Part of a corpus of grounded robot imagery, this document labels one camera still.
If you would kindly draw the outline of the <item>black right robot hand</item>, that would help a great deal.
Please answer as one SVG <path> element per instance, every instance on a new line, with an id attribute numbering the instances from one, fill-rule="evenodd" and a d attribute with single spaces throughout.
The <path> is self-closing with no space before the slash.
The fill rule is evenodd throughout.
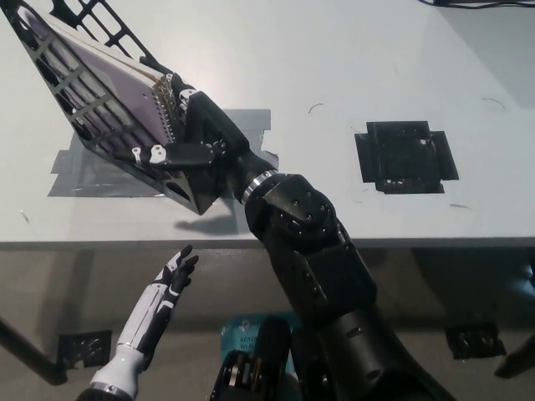
<path id="1" fill-rule="evenodd" d="M 249 140 L 205 93 L 171 75 L 171 89 L 182 137 L 166 145 L 134 147 L 124 159 L 139 167 L 182 173 L 195 186 L 211 187 L 217 194 L 230 191 L 241 203 L 275 168 L 256 155 Z"/>

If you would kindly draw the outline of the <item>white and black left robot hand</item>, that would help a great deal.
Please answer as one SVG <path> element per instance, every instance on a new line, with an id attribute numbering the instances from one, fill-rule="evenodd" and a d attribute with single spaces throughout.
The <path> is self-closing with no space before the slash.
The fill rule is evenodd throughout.
<path id="1" fill-rule="evenodd" d="M 118 340 L 119 346 L 139 352 L 146 370 L 165 332 L 183 290 L 191 284 L 199 256 L 190 256 L 192 246 L 177 252 L 145 288 Z"/>

